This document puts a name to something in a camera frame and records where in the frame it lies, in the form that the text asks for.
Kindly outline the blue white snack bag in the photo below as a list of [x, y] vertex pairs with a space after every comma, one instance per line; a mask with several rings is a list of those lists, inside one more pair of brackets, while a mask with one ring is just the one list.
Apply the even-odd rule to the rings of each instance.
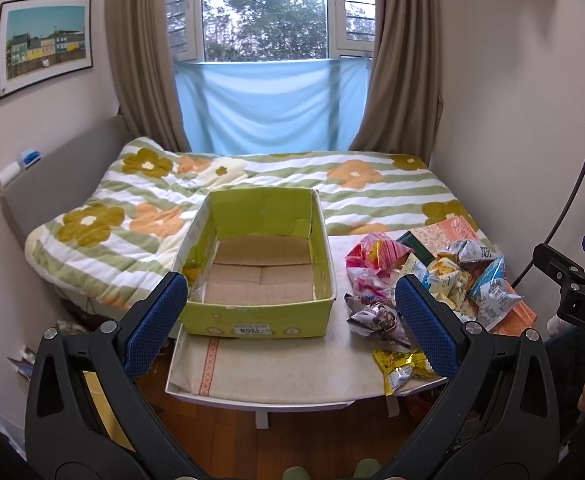
[[409, 253], [407, 260], [405, 260], [404, 265], [401, 266], [401, 269], [399, 270], [399, 278], [403, 278], [407, 275], [415, 276], [415, 278], [419, 280], [419, 283], [421, 283], [427, 290], [430, 289], [430, 274], [427, 270], [427, 266], [415, 256], [414, 252]]

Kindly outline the pink white candy bag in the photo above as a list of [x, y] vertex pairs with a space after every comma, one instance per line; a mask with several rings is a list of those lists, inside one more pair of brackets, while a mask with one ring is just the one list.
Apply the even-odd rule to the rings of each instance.
[[388, 306], [395, 304], [393, 280], [389, 272], [376, 272], [369, 268], [347, 268], [346, 273], [355, 296], [367, 297]]

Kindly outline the left brown curtain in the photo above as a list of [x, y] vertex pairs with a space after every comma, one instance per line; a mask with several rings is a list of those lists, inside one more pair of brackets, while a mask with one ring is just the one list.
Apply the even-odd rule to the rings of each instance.
[[134, 136], [188, 152], [166, 30], [164, 0], [105, 0], [110, 68], [120, 112]]

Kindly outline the dark green snack packet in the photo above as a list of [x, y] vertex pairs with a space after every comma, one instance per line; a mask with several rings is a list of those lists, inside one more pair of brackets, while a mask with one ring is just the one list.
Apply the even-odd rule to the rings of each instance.
[[397, 242], [411, 248], [414, 252], [414, 255], [421, 263], [424, 263], [425, 266], [429, 266], [431, 261], [436, 259], [436, 255], [426, 247], [424, 243], [422, 243], [415, 234], [411, 231], [407, 231], [402, 234], [398, 239]]

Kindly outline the green white potato chip bag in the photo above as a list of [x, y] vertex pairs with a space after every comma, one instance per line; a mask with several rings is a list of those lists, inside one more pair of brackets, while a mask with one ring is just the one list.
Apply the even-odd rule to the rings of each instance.
[[427, 287], [437, 300], [462, 311], [471, 288], [471, 274], [447, 257], [437, 258], [427, 266]]

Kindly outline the pink marshmallow snack bag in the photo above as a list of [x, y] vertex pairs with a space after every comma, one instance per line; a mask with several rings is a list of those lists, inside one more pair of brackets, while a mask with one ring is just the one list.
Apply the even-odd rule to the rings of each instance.
[[390, 271], [402, 266], [412, 252], [385, 233], [369, 233], [347, 253], [346, 268]]

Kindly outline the floral striped quilt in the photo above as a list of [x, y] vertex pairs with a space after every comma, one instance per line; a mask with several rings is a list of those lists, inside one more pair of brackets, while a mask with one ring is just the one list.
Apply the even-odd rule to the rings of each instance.
[[483, 233], [422, 160], [375, 152], [221, 156], [172, 153], [133, 140], [76, 207], [48, 214], [24, 243], [32, 268], [61, 288], [121, 310], [145, 298], [194, 256], [187, 231], [209, 204], [227, 234], [305, 235], [320, 201], [330, 236], [399, 233], [451, 221]]

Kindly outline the silver grey snack bag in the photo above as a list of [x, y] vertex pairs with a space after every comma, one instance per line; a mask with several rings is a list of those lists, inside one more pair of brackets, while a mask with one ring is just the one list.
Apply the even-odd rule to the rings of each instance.
[[445, 249], [440, 250], [438, 255], [443, 258], [449, 258], [459, 266], [491, 263], [498, 258], [498, 254], [485, 244], [470, 238], [467, 240], [454, 240]]

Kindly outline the grey bed headboard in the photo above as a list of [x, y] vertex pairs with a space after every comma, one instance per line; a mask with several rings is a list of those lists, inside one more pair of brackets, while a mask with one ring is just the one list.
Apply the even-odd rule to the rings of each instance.
[[114, 116], [58, 146], [8, 183], [0, 204], [17, 243], [23, 246], [35, 228], [83, 205], [132, 139], [123, 117]]

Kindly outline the green cardboard box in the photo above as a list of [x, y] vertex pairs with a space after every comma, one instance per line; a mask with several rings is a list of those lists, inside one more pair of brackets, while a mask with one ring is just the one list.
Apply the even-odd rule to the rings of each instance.
[[325, 335], [336, 281], [317, 191], [286, 186], [212, 191], [183, 248], [188, 298], [181, 323], [189, 335]]

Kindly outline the light blue snack bag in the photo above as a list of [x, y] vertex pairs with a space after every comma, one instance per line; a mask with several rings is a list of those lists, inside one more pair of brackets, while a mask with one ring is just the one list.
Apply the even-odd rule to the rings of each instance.
[[523, 297], [519, 296], [506, 279], [503, 255], [493, 260], [477, 278], [467, 297], [477, 307], [477, 322], [492, 330], [512, 311]]

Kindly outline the purple cartoon snack bag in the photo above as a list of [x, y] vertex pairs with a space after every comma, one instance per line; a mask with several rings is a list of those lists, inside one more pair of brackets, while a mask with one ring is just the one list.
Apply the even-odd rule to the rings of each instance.
[[364, 338], [391, 341], [410, 348], [411, 341], [396, 310], [385, 304], [366, 304], [347, 319], [350, 330]]

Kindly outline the framed houses picture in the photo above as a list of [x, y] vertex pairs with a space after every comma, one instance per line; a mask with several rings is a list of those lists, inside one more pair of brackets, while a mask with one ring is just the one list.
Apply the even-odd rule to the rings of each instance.
[[93, 65], [92, 0], [1, 4], [0, 101]]

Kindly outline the light blue hanging cloth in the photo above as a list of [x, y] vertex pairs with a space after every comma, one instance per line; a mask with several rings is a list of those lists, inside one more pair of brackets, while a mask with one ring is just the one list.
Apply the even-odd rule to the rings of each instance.
[[368, 58], [176, 63], [190, 149], [219, 155], [347, 151], [369, 92]]

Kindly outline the window with white frame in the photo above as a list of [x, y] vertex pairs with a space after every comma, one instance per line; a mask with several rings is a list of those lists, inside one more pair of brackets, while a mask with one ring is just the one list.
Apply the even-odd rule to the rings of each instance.
[[166, 0], [178, 62], [368, 58], [375, 0]]

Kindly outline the brown curtain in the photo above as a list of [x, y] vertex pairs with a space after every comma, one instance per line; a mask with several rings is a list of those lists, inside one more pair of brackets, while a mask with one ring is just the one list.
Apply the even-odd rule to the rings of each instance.
[[375, 0], [369, 93], [352, 151], [430, 162], [443, 110], [440, 0]]
[[120, 112], [134, 136], [188, 152], [166, 30], [164, 0], [105, 0], [110, 68]]

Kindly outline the right brown curtain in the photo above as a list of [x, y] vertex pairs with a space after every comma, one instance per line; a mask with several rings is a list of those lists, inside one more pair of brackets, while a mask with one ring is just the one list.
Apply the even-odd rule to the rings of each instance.
[[352, 151], [430, 162], [443, 110], [440, 0], [375, 0], [369, 93]]

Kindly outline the gold foil snack bag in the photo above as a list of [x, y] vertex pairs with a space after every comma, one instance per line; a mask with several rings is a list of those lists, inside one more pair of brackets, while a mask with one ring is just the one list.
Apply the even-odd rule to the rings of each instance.
[[422, 351], [407, 353], [374, 350], [373, 359], [384, 376], [386, 396], [392, 396], [411, 378], [435, 378], [437, 374]]

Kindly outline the white blue item on headboard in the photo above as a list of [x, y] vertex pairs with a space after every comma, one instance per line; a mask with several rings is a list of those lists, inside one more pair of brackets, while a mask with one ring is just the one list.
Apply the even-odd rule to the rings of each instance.
[[31, 150], [30, 148], [23, 151], [15, 162], [11, 162], [0, 171], [0, 188], [6, 188], [10, 182], [36, 164], [40, 159], [40, 151]]

